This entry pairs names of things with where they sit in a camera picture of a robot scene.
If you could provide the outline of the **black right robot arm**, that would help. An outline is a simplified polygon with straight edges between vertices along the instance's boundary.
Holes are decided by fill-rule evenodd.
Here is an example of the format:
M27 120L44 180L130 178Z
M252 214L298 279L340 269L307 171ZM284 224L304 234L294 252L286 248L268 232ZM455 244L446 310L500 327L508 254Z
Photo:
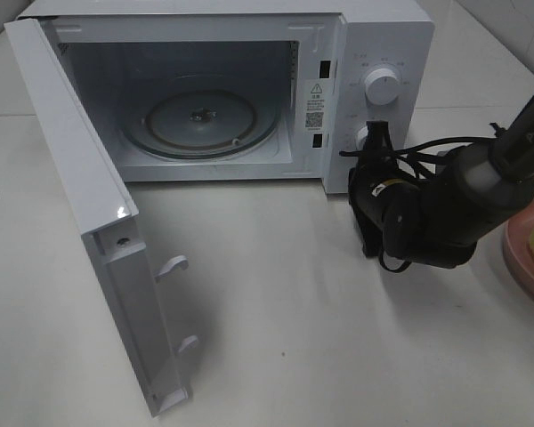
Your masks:
M385 121L369 121L348 175L362 251L395 272L419 263L453 269L478 241L534 198L534 94L495 135L460 136L394 149Z

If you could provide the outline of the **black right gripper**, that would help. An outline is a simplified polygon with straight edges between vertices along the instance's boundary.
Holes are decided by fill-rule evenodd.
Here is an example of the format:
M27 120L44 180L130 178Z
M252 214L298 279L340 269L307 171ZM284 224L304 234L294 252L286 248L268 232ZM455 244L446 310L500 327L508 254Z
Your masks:
M367 121L365 150L393 152L389 124ZM391 157L361 158L349 173L348 196L367 257L418 257L419 187Z

